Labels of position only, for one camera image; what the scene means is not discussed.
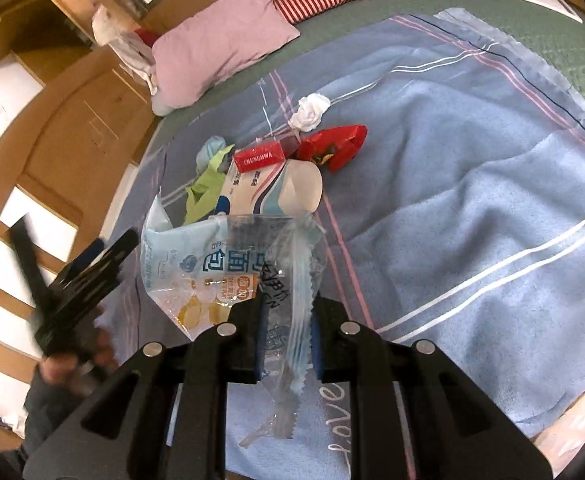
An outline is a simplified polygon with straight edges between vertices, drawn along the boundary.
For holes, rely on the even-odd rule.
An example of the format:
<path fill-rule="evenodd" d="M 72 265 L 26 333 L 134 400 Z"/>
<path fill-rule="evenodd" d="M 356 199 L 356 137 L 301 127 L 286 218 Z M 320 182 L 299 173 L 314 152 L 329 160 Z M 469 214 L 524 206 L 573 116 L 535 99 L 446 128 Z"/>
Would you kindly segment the person's left hand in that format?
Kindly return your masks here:
<path fill-rule="evenodd" d="M 102 328 L 96 330 L 96 352 L 92 356 L 92 363 L 107 374 L 114 373 L 118 367 L 110 333 Z M 81 367 L 79 358 L 72 353 L 44 356 L 38 363 L 38 371 L 47 385 L 68 389 L 85 398 L 94 391 L 97 382 L 84 374 Z"/>

